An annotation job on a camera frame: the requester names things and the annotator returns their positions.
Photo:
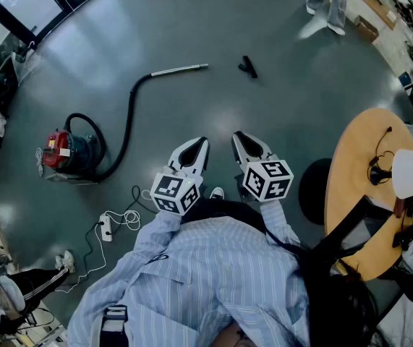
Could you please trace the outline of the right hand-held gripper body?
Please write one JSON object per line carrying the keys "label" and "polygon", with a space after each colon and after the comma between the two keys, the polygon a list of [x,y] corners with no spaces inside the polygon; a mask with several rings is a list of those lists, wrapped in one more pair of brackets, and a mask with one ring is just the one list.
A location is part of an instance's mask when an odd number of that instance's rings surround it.
{"label": "right hand-held gripper body", "polygon": [[294,174],[285,160],[237,160],[237,164],[242,170],[236,180],[243,202],[271,202],[287,196]]}

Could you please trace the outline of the small cardboard box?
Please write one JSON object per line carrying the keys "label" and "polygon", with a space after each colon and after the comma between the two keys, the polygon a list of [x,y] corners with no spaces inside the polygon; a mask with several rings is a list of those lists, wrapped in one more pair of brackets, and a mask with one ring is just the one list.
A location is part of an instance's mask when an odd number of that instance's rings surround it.
{"label": "small cardboard box", "polygon": [[357,32],[371,43],[379,37],[378,29],[360,15],[355,18],[354,25]]}

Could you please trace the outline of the clear umbrella bundle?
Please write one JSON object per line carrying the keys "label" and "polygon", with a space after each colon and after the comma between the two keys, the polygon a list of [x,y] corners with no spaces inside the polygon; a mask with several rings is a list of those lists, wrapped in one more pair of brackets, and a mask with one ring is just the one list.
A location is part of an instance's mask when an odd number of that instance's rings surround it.
{"label": "clear umbrella bundle", "polygon": [[10,58],[18,85],[21,85],[42,62],[42,56],[32,48],[32,44],[11,52]]}

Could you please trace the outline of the person's black trousers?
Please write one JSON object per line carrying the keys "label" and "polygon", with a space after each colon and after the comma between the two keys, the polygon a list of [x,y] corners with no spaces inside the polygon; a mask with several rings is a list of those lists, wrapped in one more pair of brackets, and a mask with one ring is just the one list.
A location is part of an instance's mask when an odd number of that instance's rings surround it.
{"label": "person's black trousers", "polygon": [[263,217],[258,211],[243,202],[218,198],[200,198],[182,217],[181,224],[221,217],[231,217],[252,226],[261,233],[266,232]]}

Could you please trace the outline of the long wooden counter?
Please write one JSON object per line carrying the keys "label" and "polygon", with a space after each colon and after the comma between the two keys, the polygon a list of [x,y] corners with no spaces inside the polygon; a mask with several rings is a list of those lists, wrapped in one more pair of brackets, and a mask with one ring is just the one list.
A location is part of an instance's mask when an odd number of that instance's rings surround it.
{"label": "long wooden counter", "polygon": [[380,0],[362,0],[371,10],[374,11],[374,13],[379,16],[386,25],[394,29],[396,26],[396,20],[397,17],[393,13],[390,7],[387,5],[381,4]]}

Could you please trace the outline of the black chair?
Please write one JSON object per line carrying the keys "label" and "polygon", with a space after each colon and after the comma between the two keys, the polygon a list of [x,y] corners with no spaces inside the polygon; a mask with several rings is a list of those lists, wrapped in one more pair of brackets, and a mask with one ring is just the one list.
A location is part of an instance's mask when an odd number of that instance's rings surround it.
{"label": "black chair", "polygon": [[338,278],[361,284],[387,272],[399,259],[400,247],[393,238],[400,231],[402,216],[386,203],[364,195],[343,219],[327,230],[314,248]]}

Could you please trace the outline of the person's right forearm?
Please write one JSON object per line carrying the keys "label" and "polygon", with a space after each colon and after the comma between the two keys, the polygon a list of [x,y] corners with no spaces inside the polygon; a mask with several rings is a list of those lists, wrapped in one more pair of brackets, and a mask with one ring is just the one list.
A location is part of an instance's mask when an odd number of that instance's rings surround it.
{"label": "person's right forearm", "polygon": [[279,200],[264,202],[260,212],[265,224],[266,239],[272,246],[282,244],[299,244],[299,238],[287,223],[284,210]]}

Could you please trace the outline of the black vacuum hose metal wand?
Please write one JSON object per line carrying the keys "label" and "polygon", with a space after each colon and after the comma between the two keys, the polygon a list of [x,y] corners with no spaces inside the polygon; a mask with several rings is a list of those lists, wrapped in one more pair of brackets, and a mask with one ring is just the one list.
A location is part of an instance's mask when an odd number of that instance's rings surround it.
{"label": "black vacuum hose metal wand", "polygon": [[88,167],[82,169],[81,171],[77,171],[76,173],[55,173],[56,180],[62,180],[62,181],[89,181],[91,184],[97,184],[99,182],[102,182],[103,180],[107,179],[112,175],[115,170],[118,168],[119,164],[122,162],[122,159],[124,157],[124,154],[127,151],[128,145],[129,145],[129,139],[130,139],[130,134],[132,131],[132,123],[133,123],[133,118],[134,118],[134,113],[135,113],[135,101],[137,97],[137,92],[139,90],[139,87],[146,81],[151,80],[155,77],[162,77],[170,74],[176,74],[176,73],[182,73],[182,72],[193,72],[193,71],[200,71],[202,69],[207,69],[208,64],[193,64],[191,66],[186,66],[186,67],[177,67],[173,69],[166,69],[163,71],[158,71],[158,72],[152,72],[150,74],[146,74],[139,78],[134,85],[132,86],[130,92],[129,92],[129,100],[128,100],[128,108],[127,108],[127,119],[126,119],[126,126],[124,130],[124,136],[122,140],[122,146],[119,150],[119,153],[113,162],[113,164],[109,167],[108,170],[103,172],[100,175],[95,175],[95,174],[85,174],[87,171],[94,171],[95,168],[100,164],[100,162],[103,160],[103,157],[105,155],[105,146],[104,144],[104,138],[103,134],[100,131],[100,129],[97,127],[96,123],[90,119],[88,116],[86,116],[83,113],[71,113],[68,115],[66,118],[66,121],[64,123],[64,130],[69,132],[71,134],[71,120],[73,119],[82,119],[86,121],[95,131],[97,139],[100,143],[100,154],[97,156],[97,158],[93,161],[92,165],[89,165]]}

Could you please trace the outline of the person's striped shirt torso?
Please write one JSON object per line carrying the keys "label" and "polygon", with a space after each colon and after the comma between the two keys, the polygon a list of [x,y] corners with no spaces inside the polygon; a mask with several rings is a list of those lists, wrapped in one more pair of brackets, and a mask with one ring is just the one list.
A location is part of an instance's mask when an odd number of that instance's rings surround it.
{"label": "person's striped shirt torso", "polygon": [[69,347],[89,347],[95,320],[127,307],[133,347],[209,346],[236,322],[257,347],[308,346],[308,300],[297,261],[232,218],[181,224],[156,261],[121,266],[85,292],[68,325]]}

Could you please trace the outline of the person's left forearm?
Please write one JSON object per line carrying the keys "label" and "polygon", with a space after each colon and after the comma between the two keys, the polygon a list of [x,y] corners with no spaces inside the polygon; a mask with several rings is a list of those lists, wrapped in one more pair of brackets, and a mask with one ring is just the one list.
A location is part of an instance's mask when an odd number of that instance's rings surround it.
{"label": "person's left forearm", "polygon": [[181,216],[158,213],[153,221],[140,229],[133,250],[126,253],[117,265],[128,275],[134,275],[142,266],[158,260],[179,231],[181,222]]}

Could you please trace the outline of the red vacuum cleaner canister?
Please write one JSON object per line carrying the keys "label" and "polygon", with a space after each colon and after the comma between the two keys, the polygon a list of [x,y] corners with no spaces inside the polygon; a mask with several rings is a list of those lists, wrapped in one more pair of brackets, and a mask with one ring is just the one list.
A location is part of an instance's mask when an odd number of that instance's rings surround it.
{"label": "red vacuum cleaner canister", "polygon": [[50,170],[45,179],[77,186],[94,184],[92,178],[100,155],[101,141],[97,136],[76,136],[57,129],[43,148],[42,163]]}

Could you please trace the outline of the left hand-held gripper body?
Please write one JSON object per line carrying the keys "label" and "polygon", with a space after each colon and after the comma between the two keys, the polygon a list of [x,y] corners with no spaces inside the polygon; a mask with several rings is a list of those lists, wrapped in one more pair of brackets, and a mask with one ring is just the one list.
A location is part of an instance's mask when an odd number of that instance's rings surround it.
{"label": "left hand-held gripper body", "polygon": [[157,173],[150,197],[160,210],[185,215],[200,198],[204,168],[198,166],[165,166]]}

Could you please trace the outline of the black round stool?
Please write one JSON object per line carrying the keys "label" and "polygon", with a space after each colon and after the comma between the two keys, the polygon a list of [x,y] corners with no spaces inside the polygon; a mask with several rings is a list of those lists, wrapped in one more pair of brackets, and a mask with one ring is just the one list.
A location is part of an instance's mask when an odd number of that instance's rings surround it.
{"label": "black round stool", "polygon": [[313,162],[302,175],[299,183],[299,206],[311,223],[325,223],[325,193],[332,160],[322,158]]}

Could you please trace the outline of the white power strip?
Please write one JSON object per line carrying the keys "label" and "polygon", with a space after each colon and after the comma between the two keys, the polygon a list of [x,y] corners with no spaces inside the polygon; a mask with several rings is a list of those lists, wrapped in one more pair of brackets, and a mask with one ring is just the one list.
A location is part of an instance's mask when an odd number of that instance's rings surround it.
{"label": "white power strip", "polygon": [[107,214],[102,214],[98,222],[101,228],[101,238],[105,242],[112,242],[111,218]]}

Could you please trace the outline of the black game controller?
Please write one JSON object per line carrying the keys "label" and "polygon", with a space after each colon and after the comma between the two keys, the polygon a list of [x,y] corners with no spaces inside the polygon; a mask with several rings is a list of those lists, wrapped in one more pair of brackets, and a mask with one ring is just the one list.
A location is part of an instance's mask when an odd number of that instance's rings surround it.
{"label": "black game controller", "polygon": [[396,233],[393,237],[392,247],[401,247],[403,251],[408,250],[413,241],[413,226],[406,227],[403,231]]}

